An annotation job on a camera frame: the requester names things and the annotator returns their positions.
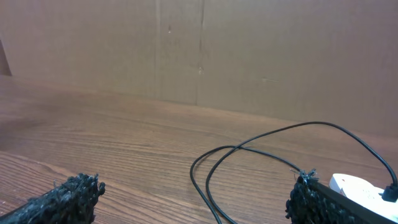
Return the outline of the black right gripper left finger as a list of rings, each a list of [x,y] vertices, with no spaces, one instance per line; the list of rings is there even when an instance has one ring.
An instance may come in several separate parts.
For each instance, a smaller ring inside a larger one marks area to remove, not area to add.
[[[97,174],[71,176],[45,194],[30,198],[24,205],[2,215],[1,224],[91,224],[105,186]]]

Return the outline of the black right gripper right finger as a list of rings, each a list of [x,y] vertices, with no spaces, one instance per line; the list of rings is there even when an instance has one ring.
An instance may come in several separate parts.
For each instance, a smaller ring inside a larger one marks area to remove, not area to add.
[[[299,172],[285,206],[292,224],[395,223],[319,183],[314,169]]]

